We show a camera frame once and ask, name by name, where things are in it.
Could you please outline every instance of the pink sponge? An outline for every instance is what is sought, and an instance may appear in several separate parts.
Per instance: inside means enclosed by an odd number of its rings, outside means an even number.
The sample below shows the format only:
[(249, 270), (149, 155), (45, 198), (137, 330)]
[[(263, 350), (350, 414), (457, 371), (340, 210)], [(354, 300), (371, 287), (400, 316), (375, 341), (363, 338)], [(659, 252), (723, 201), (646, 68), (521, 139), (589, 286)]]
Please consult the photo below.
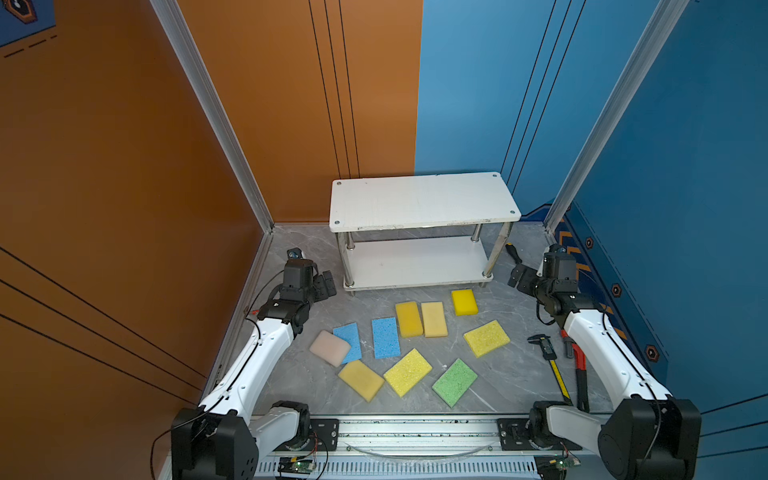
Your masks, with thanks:
[(339, 366), (351, 348), (350, 344), (338, 336), (332, 335), (325, 330), (320, 330), (320, 334), (312, 342), (312, 346), (310, 346), (310, 352), (333, 366)]

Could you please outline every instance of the bright yellow sponge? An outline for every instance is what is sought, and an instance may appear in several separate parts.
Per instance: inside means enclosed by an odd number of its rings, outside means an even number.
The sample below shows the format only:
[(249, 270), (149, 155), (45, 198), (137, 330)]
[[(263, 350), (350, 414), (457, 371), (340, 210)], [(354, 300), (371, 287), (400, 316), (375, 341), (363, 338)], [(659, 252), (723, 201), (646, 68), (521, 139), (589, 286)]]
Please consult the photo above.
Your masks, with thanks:
[(475, 294), (471, 290), (453, 290), (451, 298), (453, 298), (453, 309), (457, 316), (477, 314), (478, 304), (475, 302)]
[(373, 400), (384, 385), (384, 379), (359, 360), (347, 363), (339, 372), (339, 378), (358, 392), (366, 402)]
[(509, 343), (509, 337), (496, 320), (465, 333), (464, 340), (478, 358)]
[(400, 325), (400, 336), (407, 339), (410, 336), (424, 334), (422, 317), (419, 316), (419, 306), (416, 302), (398, 303), (395, 305), (397, 324)]
[(387, 370), (384, 378), (395, 389), (400, 398), (432, 371), (432, 366), (424, 360), (417, 349), (408, 352), (391, 369)]
[(425, 337), (448, 336), (448, 327), (445, 325), (442, 302), (422, 303), (422, 317), (424, 318)]

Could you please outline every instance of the blue sponge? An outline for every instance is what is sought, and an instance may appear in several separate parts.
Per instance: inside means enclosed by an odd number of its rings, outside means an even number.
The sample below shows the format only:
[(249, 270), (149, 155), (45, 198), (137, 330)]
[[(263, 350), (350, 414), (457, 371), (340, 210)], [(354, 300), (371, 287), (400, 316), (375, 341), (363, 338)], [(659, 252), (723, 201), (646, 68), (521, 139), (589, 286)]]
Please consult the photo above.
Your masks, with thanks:
[(373, 355), (377, 359), (400, 356), (400, 340), (397, 337), (395, 317), (376, 319), (373, 325)]
[(360, 350), (360, 334), (357, 332), (357, 323), (350, 323), (349, 325), (340, 326), (333, 329), (333, 335), (338, 336), (340, 339), (346, 341), (352, 346), (349, 349), (349, 353), (346, 354), (343, 363), (354, 362), (362, 358), (362, 351)]

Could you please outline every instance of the robotic arm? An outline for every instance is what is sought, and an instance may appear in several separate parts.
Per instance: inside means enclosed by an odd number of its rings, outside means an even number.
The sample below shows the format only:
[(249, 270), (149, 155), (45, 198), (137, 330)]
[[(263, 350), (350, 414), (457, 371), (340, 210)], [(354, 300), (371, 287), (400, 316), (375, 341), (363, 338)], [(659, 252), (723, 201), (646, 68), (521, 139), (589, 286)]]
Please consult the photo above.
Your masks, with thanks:
[(614, 413), (604, 421), (563, 402), (535, 402), (531, 438), (541, 447), (563, 439), (599, 453), (621, 480), (694, 476), (701, 416), (690, 400), (675, 399), (632, 354), (596, 302), (578, 292), (576, 259), (560, 245), (539, 270), (519, 263), (510, 286), (533, 296), (581, 347), (600, 376)]
[(278, 402), (257, 422), (248, 422), (278, 359), (303, 331), (312, 304), (334, 295), (331, 272), (320, 274), (301, 250), (288, 250), (283, 282), (260, 307), (234, 364), (197, 409), (182, 409), (173, 421), (174, 480), (252, 478), (260, 452), (272, 452), (283, 443), (300, 449), (309, 441), (310, 411), (303, 403)]

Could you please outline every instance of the rectangular sponge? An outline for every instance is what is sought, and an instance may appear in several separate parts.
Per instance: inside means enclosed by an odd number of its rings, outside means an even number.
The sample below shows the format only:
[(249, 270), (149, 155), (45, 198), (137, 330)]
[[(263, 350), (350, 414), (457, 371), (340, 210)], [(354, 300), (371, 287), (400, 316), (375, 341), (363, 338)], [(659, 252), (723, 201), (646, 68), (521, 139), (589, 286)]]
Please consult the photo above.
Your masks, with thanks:
[(497, 320), (465, 333), (464, 340), (478, 358), (509, 343), (509, 337)]
[(377, 359), (388, 359), (400, 356), (400, 340), (397, 338), (397, 322), (395, 317), (375, 319), (373, 327), (373, 356)]
[(350, 348), (349, 344), (338, 336), (320, 330), (320, 334), (310, 346), (310, 352), (333, 366), (339, 366)]
[(448, 327), (445, 326), (442, 302), (422, 303), (422, 317), (424, 319), (424, 336), (448, 336)]
[(357, 332), (357, 323), (350, 323), (349, 325), (339, 326), (333, 329), (333, 335), (338, 336), (352, 346), (349, 349), (349, 353), (346, 354), (342, 363), (353, 362), (354, 360), (360, 360), (362, 358), (362, 350), (360, 349), (360, 334)]
[(432, 390), (435, 390), (440, 398), (445, 400), (449, 407), (453, 408), (458, 399), (464, 395), (469, 386), (478, 378), (462, 359), (457, 359), (451, 368), (437, 379)]
[(339, 378), (351, 386), (355, 392), (358, 392), (366, 402), (373, 400), (373, 397), (384, 385), (384, 379), (359, 360), (347, 363), (339, 372)]
[(432, 366), (429, 365), (429, 362), (417, 349), (413, 349), (395, 366), (387, 370), (384, 378), (402, 398), (431, 371)]
[(422, 317), (419, 315), (419, 306), (416, 305), (416, 302), (398, 303), (395, 305), (395, 311), (402, 338), (407, 339), (410, 336), (424, 334)]
[(477, 314), (478, 304), (471, 290), (453, 290), (451, 298), (453, 298), (453, 309), (457, 316)]

